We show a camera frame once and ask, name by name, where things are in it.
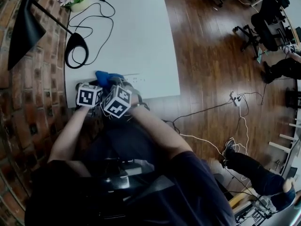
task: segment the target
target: person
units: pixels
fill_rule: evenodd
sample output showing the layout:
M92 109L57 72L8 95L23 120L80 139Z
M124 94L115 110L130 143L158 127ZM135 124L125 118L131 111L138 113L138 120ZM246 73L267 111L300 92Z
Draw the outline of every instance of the person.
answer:
M282 176L266 170L253 158L235 152L235 141L230 139L223 151L223 165L249 178L253 189L261 196L270 196L272 206L281 211L292 205L300 204L300 193L296 197L294 179L284 179Z
M208 164L132 94L130 116L104 128L73 161L89 110L76 110L47 165L32 176L25 225L235 225Z
M287 49L285 49L284 52L288 58L280 60L272 67L270 67L267 62L263 62L265 72L262 72L261 76L265 83L270 84L282 75L297 80L301 79L301 56Z

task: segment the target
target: blue object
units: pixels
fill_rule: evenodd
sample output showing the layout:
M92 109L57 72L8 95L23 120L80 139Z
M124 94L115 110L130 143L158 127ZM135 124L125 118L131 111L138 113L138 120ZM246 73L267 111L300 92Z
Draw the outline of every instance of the blue object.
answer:
M104 72L104 71L96 71L95 75L96 75L99 86L106 88L106 89L110 89L110 87L112 86L109 82L110 78L120 77L120 78L124 79L123 75L121 75L121 74L108 73L108 72Z

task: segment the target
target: desk lamp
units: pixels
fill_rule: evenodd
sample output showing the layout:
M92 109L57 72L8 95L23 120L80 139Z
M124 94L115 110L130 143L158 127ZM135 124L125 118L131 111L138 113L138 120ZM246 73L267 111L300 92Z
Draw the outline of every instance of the desk lamp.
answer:
M71 35L68 40L64 56L67 66L73 69L83 66L88 59L89 50L82 36L80 36L78 33L72 33L68 28L60 23L60 21L48 13L48 11L44 9L37 1L22 0L9 46L8 70L11 70L46 33L45 29L39 24L30 11L32 4L56 23L58 23ZM68 56L69 53L76 47L82 47L86 52L86 57L80 65L73 67L68 62Z

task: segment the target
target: wooden floor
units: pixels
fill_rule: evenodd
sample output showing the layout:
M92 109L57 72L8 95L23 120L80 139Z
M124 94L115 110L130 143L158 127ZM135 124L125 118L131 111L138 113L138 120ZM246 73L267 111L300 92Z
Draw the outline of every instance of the wooden floor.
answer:
M237 0L225 0L222 8L210 0L165 0L172 29L177 58L181 95L148 100L150 109L165 120L194 113L226 103L231 91L237 93L259 92L263 94L264 83L260 71L262 65L253 60L253 48L240 52L244 40L242 33L235 34L235 26L251 24L256 11ZM269 54L263 59L271 65L284 58L282 52ZM264 104L257 94L246 95L249 114L248 154L268 168L275 168L277 158L284 154L268 145L269 141L289 146L279 133L293 135L288 123L293 122L295 110L285 107L285 90L294 88L293 80L278 80L266 87ZM242 100L241 114L247 112ZM246 127L239 119L238 107L225 105L207 112L180 118L176 125L181 133L208 140L223 150L225 142L234 137L237 143L246 145ZM232 190L243 187L228 172L222 170L215 159L217 150L207 142L186 138L195 153L208 161L213 173L220 172L226 178L224 185L235 185Z

